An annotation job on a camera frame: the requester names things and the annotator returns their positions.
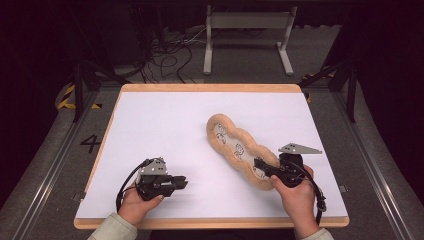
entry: wooden table edge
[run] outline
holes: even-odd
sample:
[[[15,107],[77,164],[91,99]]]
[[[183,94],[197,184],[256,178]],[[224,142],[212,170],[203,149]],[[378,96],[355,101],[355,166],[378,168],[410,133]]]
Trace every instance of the wooden table edge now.
[[[121,92],[302,92],[297,84],[125,84]]]
[[[96,229],[104,221],[102,218],[74,219],[77,229]],[[341,228],[349,224],[349,217],[322,218],[320,227]],[[137,225],[141,230],[169,229],[273,229],[293,228],[290,218],[196,218],[196,219],[144,219]]]

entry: human hand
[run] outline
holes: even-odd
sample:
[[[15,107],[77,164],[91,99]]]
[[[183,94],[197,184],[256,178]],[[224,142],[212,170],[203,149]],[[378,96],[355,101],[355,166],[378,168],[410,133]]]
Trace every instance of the human hand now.
[[[133,183],[128,190],[125,191],[118,215],[132,225],[136,225],[144,219],[150,210],[157,207],[162,202],[163,198],[163,195],[159,195],[149,201],[144,201],[140,195],[138,195],[137,189],[135,189],[135,183]]]
[[[306,165],[304,167],[313,177],[313,170]],[[299,238],[306,238],[319,231],[314,217],[315,193],[309,180],[304,179],[294,188],[288,188],[275,175],[271,176],[271,182],[280,194],[283,207],[293,221]]]

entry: metal stand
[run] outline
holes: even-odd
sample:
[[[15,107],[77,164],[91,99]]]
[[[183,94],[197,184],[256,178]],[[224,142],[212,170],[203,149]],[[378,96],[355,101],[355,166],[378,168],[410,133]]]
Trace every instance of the metal stand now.
[[[339,62],[333,66],[324,68],[317,74],[308,77],[306,80],[298,83],[299,87],[304,88],[311,83],[314,83],[328,74],[336,71],[334,77],[328,84],[328,88],[332,92],[339,92],[347,80],[349,79],[346,112],[351,122],[355,122],[354,107],[355,107],[355,94],[356,94],[356,69],[354,61]]]
[[[95,72],[99,72],[110,80],[118,82],[122,85],[131,83],[123,77],[116,75],[97,64],[82,60],[74,68],[75,73],[75,117],[74,122],[77,122],[84,111],[84,95],[83,95],[83,84],[87,85],[89,91],[98,91],[100,89],[100,80],[95,75]]]
[[[203,73],[212,73],[212,28],[273,28],[285,29],[284,39],[277,42],[278,52],[287,75],[293,75],[293,68],[287,56],[286,47],[296,17],[297,7],[288,12],[256,13],[256,12],[212,12],[208,5],[206,16],[206,51]]]

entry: floor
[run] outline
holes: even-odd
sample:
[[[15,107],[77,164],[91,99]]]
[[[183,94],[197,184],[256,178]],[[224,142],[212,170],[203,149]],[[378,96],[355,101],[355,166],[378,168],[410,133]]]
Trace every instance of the floor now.
[[[292,31],[287,51],[293,76],[285,75],[275,48],[281,33],[232,30],[214,32],[209,76],[202,74],[205,39],[200,37],[172,54],[155,54],[155,61],[148,63],[141,75],[129,79],[148,84],[298,83],[305,74],[320,69],[339,29]],[[173,33],[168,33],[168,38],[174,39]],[[130,70],[119,67],[116,72]],[[332,93],[326,82],[323,79],[303,91],[311,96],[310,110],[350,217],[347,227],[330,232],[335,239],[423,239],[423,206],[384,145],[360,86],[356,123],[351,123],[344,111],[346,89]],[[68,87],[58,93],[57,105]],[[90,146],[81,143],[101,141],[119,89],[118,84],[103,81],[98,92],[86,91],[86,111],[76,123],[74,109],[59,109],[45,142],[1,209],[0,239],[86,239],[91,234],[91,230],[75,229],[73,219],[99,145],[90,152]],[[91,108],[93,104],[101,104],[101,108]],[[140,231],[137,239],[149,239],[149,235],[149,231]]]

